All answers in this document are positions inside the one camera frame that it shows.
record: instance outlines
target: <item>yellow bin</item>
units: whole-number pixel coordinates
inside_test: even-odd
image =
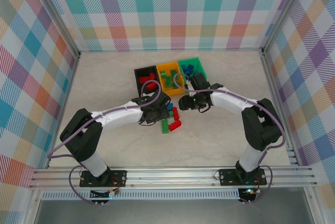
[[[179,89],[179,88],[173,88],[173,87],[166,87],[165,86],[165,80],[161,76],[161,71],[165,71],[166,75],[171,76],[171,70],[177,70],[177,73],[181,73],[180,67],[178,62],[171,62],[171,63],[163,63],[163,64],[158,64],[156,65],[158,76],[159,76],[159,81],[162,86],[162,90],[164,93],[166,93],[168,96],[173,96],[173,95],[178,95],[178,94],[183,94],[185,93],[184,90]],[[178,76],[177,81],[179,84],[181,84],[181,87],[185,86],[183,76]]]

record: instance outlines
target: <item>plastic bin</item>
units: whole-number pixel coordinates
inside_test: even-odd
[[[182,73],[184,73],[182,65],[184,64],[186,67],[188,67],[188,65],[191,64],[194,66],[193,73],[196,71],[198,73],[201,72],[204,75],[204,77],[207,79],[206,73],[204,71],[203,66],[201,65],[199,58],[190,58],[190,59],[180,60],[178,61],[178,64],[179,64],[179,67]]]
[[[160,82],[159,77],[158,77],[158,72],[157,72],[157,68],[156,66],[149,66],[149,67],[145,67],[145,68],[140,68],[140,69],[135,69],[135,78],[136,78],[136,85],[137,85],[137,91],[138,91],[138,95],[141,96],[141,89],[143,84],[139,83],[139,77],[141,76],[150,76],[150,73],[154,73],[155,74],[155,80]],[[158,87],[155,88],[154,90],[150,91],[150,92],[154,92],[158,90]]]
[[[179,88],[174,88],[171,86],[165,86],[165,81],[166,78],[162,78],[161,76],[161,71],[165,71],[165,74],[167,76],[171,76],[171,70],[177,70],[177,73],[180,73],[181,70],[179,68],[178,62],[171,62],[171,63],[163,63],[163,64],[158,64],[156,65],[157,71],[158,71],[158,76],[160,83],[162,85],[162,90],[168,95],[168,96],[173,96],[173,95],[178,95],[178,94],[183,94],[185,93],[184,90],[179,89]],[[177,82],[180,84],[181,87],[184,87],[185,82],[182,76],[177,77]]]

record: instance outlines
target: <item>marble surface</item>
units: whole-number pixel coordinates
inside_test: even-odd
[[[220,83],[249,98],[271,98],[255,51],[132,51],[83,53],[61,130],[80,108],[100,111],[138,97],[134,69],[199,57],[210,83]],[[177,104],[181,96],[172,96]],[[101,136],[98,153],[110,166],[234,166],[247,141],[241,116],[223,108],[181,111],[182,126],[162,134],[161,124],[128,124]],[[65,147],[55,154],[69,153]],[[51,166],[72,166],[71,158]],[[286,148],[271,150],[263,164],[289,165]]]

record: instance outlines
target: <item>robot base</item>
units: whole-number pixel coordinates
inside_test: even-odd
[[[115,182],[119,181],[119,185],[115,185],[114,182],[111,180],[114,179]],[[109,173],[109,180],[105,184],[101,183],[101,180],[94,177],[89,171],[83,171],[81,173],[81,179],[79,182],[79,187],[125,187],[127,180],[127,171],[125,170],[110,170]]]
[[[236,169],[220,169],[219,180],[221,186],[264,186],[267,184],[264,169],[257,169],[257,171],[255,171],[255,177],[246,183],[241,183],[236,174]]]

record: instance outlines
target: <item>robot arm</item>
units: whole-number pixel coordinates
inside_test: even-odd
[[[79,132],[70,142],[65,146],[73,157],[82,164],[90,173],[98,178],[101,185],[110,179],[109,168],[96,152],[96,148],[101,134],[110,131],[116,127],[129,123],[155,123],[156,121],[169,117],[168,103],[171,101],[165,93],[161,92],[158,99],[148,106],[134,108],[134,106],[144,105],[153,100],[158,94],[158,91],[149,95],[134,98],[128,103],[120,106],[122,110],[115,110],[104,114],[106,111],[88,112],[85,108],[76,112],[68,125],[60,134],[60,140],[63,142],[69,136],[74,134],[81,126],[92,120],[98,115],[103,115],[100,118],[90,123],[85,131]]]
[[[241,96],[234,97],[228,95],[229,90],[223,87],[223,85],[214,84],[211,86],[201,73],[191,77],[187,81],[187,86],[188,89],[216,89],[223,92],[190,93],[179,100],[181,110],[198,109],[199,112],[204,113],[211,106],[218,106],[242,116],[248,145],[243,156],[236,163],[236,175],[243,184],[248,183],[249,180],[253,180],[259,164],[265,155],[266,148],[274,144],[282,134],[279,127],[269,115],[246,101],[248,100],[263,106],[279,121],[279,117],[271,101],[266,98],[259,101],[247,98],[242,100]]]

